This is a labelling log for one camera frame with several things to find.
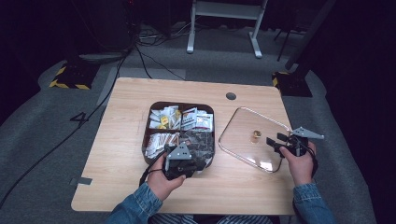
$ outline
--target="wooden table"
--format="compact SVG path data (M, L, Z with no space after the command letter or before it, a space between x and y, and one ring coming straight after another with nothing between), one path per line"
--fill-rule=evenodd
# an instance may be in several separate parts
M226 93L233 92L235 100ZM188 178L160 212L179 214L292 215L293 182L286 160L274 174L232 157L217 145L237 107L246 106L290 126L274 87L121 77L117 80L72 202L76 211L112 211L138 188L148 167L141 146L149 108L159 102L210 105L215 111L216 155Z

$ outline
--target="gray carpet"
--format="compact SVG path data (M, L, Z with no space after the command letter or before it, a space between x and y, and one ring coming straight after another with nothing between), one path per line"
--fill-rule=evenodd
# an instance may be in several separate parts
M284 64L299 36L291 36L280 62L276 61L283 36L260 31L262 59L256 59L245 28L202 30L195 38L195 51L186 53L186 35L155 47L140 50L186 80L271 86L271 75L285 71ZM179 79L144 56L154 78ZM16 110L0 128L0 195L37 160L57 146L77 126L69 121L80 112L90 114L106 95L117 63L103 64L89 91L49 88L61 67L58 62L40 77L41 92ZM120 73L125 77L147 77L137 51L126 59ZM326 91L318 77L306 77L312 98L282 97L292 128L304 126L325 135L318 146L318 187L338 223L375 223L367 185L354 162L347 143L325 100ZM59 148L40 162L12 191L0 210L1 223L101 223L108 213L75 212L71 209L75 187L90 153L104 106ZM288 218L282 217L282 223Z

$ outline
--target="clear glass lid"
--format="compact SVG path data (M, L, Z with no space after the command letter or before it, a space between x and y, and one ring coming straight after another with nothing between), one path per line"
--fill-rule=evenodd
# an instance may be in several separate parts
M238 160L273 173L282 159L266 144L266 139L277 139L278 133L290 136L290 129L249 108L239 107L219 137L219 146Z

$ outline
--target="black cable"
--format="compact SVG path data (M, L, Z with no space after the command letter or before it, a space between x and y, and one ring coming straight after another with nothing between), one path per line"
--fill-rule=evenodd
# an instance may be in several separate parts
M147 54L144 54L144 53L141 53L141 54L144 55L144 56L146 56L146 57L148 57L148 58L150 58L152 61L154 61L155 63L159 64L161 67L163 67L163 68L166 69L168 72L170 72L170 73L172 73L173 75L175 75L176 77L179 77L180 79L182 79L182 80L184 80L184 81L186 80L186 79L184 79L183 77L180 77L180 76L178 76L177 74L175 74L174 72L172 72L171 70L169 70L165 65L163 65L163 64L161 64L161 63L155 61L152 57L148 56Z
M148 168L145 170L145 172L142 174L142 177L140 177L139 180L139 187L142 186L142 184L146 181L146 178L148 177L151 167L154 165L154 163L163 155L163 153L165 153L166 150L163 150L162 152L160 152L160 154L158 154L154 160L149 164Z
M152 43L142 42L141 40L137 41L136 43L143 47L152 47L152 46L160 46L161 44L163 44L165 41L168 40L168 38L163 37L163 35L158 35L158 36L154 38L154 41Z
M105 114L106 108L107 108L107 106L105 106L105 109L103 109L103 111L102 111L102 113L101 113L101 115L100 115L99 124L102 122L103 115Z
M312 169L312 177L314 177L318 169L318 159L317 156L315 155L315 151L310 147L306 147L304 144L301 144L301 146L303 146L306 149L306 151L311 155L312 162L314 163L314 167Z
M148 75L149 78L152 79L152 76L149 74L148 69L146 68L146 64L145 64L145 60L143 59L142 52L140 52L140 49L137 46L135 46L135 47L136 47L137 52L139 52L139 56L140 56L140 59L142 60L142 64L143 64L143 67L145 68L146 74Z
M75 130L73 130L73 132L71 132L69 135L66 136L66 138L64 140L62 140L58 145L56 145L53 149L51 149L49 152L47 152L43 157L41 157L38 161L35 162L35 164L33 164L27 171L25 171L19 178L17 181L14 182L14 184L12 185L12 187L7 191L6 195L3 197L3 199L0 202L0 209L2 209L4 203L6 202L6 199L8 198L9 194L12 192L12 190L15 189L15 187L17 187L17 185L40 163L42 162L44 159L46 159L48 157L49 154L51 154L53 151L55 151L58 147L60 147L64 142L66 142L76 131L78 131L78 129L80 129L82 127L82 125L85 124L85 122L87 122L90 117L100 108L100 106L105 102L106 98L110 95L110 93L112 92L114 85L116 83L117 77L120 74L120 67L122 66L123 62L125 61L126 57L129 55L131 51L129 51L125 57L120 60L119 64L117 65L117 74L115 75L113 84L111 85L110 91L107 93L105 99L91 112L91 114L84 120L81 121L81 123L77 126L77 128Z
M142 38L154 38L153 42L143 42ZM152 29L144 29L138 36L136 40L136 44L143 47L150 47L150 46L158 46L158 42L163 39L163 35L154 32Z
M163 169L150 170L148 173L151 174L152 172L155 172L155 171L162 171L162 170L163 170Z
M279 162L279 165L277 166L276 170L274 170L274 171L269 171L269 173L275 173L275 172L279 171L280 166L282 165L282 161L283 161L283 158L280 158L280 162Z

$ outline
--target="stand leg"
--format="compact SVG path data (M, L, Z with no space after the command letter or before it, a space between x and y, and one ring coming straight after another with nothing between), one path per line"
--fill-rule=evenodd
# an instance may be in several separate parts
M274 41L277 40L277 38L279 37L280 33L282 33L282 30L280 30L279 33L277 33L276 37L274 38Z
M251 46L253 47L254 54L256 58L260 59L262 57L262 51L260 50L259 43L257 42L257 33L260 30L260 25L262 24L262 16L264 15L265 6L267 5L267 0L262 1L262 9L260 10L259 17L256 20L256 25L254 26L254 32L249 32L248 36L250 39Z
M280 56L282 56L283 49L285 48L286 42L288 42L289 35L290 35L290 31L288 31L288 33L286 34L285 41L283 41L282 48L280 49L279 55L277 56L277 61L278 61L278 62L279 62L279 60L280 60Z
M191 28L189 35L189 43L187 44L187 52L194 52L194 41L195 41L195 12L196 12L196 0L192 2L191 7Z

